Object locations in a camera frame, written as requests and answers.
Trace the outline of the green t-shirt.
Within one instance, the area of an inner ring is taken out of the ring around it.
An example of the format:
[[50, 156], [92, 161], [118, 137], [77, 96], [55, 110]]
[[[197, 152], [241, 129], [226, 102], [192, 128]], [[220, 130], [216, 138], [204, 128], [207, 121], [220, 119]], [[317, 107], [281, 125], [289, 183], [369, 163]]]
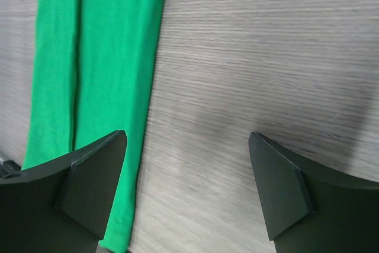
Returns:
[[23, 168], [114, 130], [126, 157], [100, 245], [129, 248], [164, 0], [38, 0]]

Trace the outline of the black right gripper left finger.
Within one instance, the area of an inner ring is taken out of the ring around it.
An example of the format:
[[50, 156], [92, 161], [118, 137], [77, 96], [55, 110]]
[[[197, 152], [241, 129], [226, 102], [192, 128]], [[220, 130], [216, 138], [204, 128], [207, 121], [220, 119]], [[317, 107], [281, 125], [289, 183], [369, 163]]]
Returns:
[[1, 178], [2, 252], [95, 252], [126, 153], [122, 130]]

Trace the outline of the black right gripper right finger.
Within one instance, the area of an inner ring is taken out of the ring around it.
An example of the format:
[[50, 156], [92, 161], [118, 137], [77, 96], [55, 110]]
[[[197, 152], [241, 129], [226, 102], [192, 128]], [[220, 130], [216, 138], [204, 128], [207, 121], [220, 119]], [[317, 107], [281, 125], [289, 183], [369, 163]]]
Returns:
[[377, 252], [378, 183], [329, 168], [253, 132], [249, 153], [277, 252]]

